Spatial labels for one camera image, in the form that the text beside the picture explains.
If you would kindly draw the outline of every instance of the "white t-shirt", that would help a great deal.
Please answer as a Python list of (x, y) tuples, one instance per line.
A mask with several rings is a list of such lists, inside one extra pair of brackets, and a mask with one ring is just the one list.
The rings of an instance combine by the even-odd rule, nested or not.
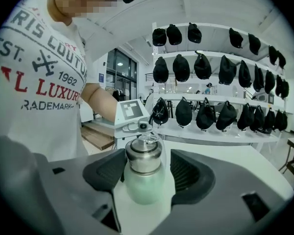
[(87, 155), (77, 101), (86, 82), (98, 82), (92, 73), (76, 25), (55, 22), (47, 0), (21, 0), (0, 29), (0, 87), (17, 95), (4, 107), (13, 117), (0, 116), (9, 121), (3, 134), (49, 161)]

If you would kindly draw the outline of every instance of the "ceiling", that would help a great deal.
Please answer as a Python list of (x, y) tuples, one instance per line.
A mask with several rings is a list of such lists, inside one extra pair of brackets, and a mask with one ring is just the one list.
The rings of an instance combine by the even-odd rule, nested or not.
[[(129, 43), (138, 59), (152, 64), (152, 48), (146, 40), (152, 34), (153, 22), (157, 22), (157, 26), (199, 22), (254, 34), (280, 50), (287, 59), (287, 67), (294, 69), (294, 34), (270, 0), (135, 0), (130, 4), (120, 0), (100, 13), (89, 14), (87, 19), (74, 21), (93, 60)], [(213, 36), (213, 30), (202, 30), (205, 50), (224, 51), (231, 47), (223, 44), (227, 32)]]

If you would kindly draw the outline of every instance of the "white countertop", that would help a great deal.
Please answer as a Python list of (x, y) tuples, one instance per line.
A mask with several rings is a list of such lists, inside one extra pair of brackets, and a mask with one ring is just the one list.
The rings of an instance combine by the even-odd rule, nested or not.
[(163, 141), (167, 155), (166, 178), (162, 199), (152, 205), (136, 204), (128, 196), (124, 183), (118, 182), (114, 190), (115, 206), (123, 235), (146, 235), (152, 232), (171, 211), (171, 198), (175, 194), (174, 179), (170, 172), (170, 150), (181, 149), (240, 165), (278, 193), (290, 199), (294, 191), (283, 175), (251, 146), (208, 146)]

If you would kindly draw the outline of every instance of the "gray machine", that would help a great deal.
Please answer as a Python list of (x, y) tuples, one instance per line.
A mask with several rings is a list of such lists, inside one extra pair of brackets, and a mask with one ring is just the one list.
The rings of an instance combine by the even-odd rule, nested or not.
[[(137, 168), (145, 158), (158, 169), (161, 146), (154, 142), (146, 145), (142, 138), (133, 141), (152, 132), (141, 102), (120, 102), (118, 116), (116, 136), (129, 138), (131, 149), (139, 153), (127, 151), (127, 155), (134, 154), (130, 160), (135, 163), (131, 167), (136, 174), (145, 173)], [(43, 234), (116, 235), (122, 233), (122, 226), (113, 189), (124, 181), (127, 155), (125, 149), (116, 149), (49, 163), (43, 155), (0, 138), (0, 191), (16, 214)], [(153, 235), (257, 233), (260, 224), (284, 203), (271, 188), (238, 165), (183, 150), (171, 150), (170, 155), (175, 195), (171, 213)]]

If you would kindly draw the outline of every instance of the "stairs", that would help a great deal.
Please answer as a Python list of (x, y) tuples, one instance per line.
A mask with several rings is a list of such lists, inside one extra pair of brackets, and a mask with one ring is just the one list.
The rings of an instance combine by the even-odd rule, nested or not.
[(80, 129), (82, 137), (89, 143), (104, 150), (114, 144), (114, 130), (95, 123), (86, 123)]

